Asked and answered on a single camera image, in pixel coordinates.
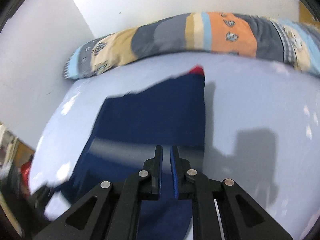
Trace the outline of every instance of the dark blue garment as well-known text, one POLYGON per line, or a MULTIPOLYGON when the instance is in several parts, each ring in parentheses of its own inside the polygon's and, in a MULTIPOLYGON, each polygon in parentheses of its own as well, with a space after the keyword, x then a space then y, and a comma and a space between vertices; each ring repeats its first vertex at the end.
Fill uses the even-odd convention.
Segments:
MULTIPOLYGON (((125 180, 142 167, 128 167, 90 152, 95 138, 153 145, 204 148, 204 76, 187 74, 141 93, 107 98, 70 180, 56 190, 74 203, 102 180, 125 180)), ((138 240, 182 240, 191 201, 174 197, 171 174, 163 174, 159 201, 143 201, 138 240)))

